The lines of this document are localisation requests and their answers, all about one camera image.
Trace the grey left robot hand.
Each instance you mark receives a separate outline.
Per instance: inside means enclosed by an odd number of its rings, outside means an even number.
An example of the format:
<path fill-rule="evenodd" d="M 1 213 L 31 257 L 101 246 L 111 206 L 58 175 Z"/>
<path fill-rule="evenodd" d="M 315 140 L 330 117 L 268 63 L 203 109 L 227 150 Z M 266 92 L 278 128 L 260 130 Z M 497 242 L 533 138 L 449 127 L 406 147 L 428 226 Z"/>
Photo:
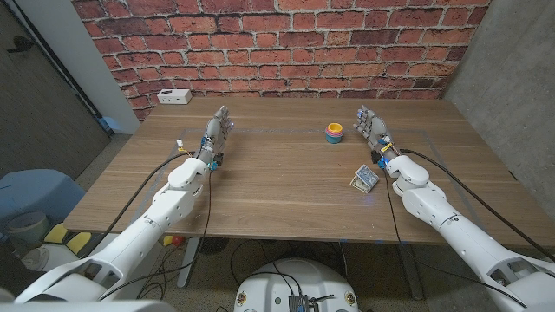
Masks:
<path fill-rule="evenodd" d="M 233 126 L 228 107 L 222 106 L 206 125 L 197 158 L 208 163 L 217 154 L 222 153 Z"/>

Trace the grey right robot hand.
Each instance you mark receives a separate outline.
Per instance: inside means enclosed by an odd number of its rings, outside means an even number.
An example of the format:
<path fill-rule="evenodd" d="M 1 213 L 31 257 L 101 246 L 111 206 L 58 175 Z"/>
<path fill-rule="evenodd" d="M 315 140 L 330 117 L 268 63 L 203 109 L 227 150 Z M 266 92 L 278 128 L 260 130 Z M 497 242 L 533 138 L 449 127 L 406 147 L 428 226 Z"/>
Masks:
<path fill-rule="evenodd" d="M 362 106 L 357 110 L 354 129 L 368 141 L 370 149 L 386 161 L 400 155 L 395 148 L 393 136 L 387 129 L 383 119 L 374 111 Z"/>

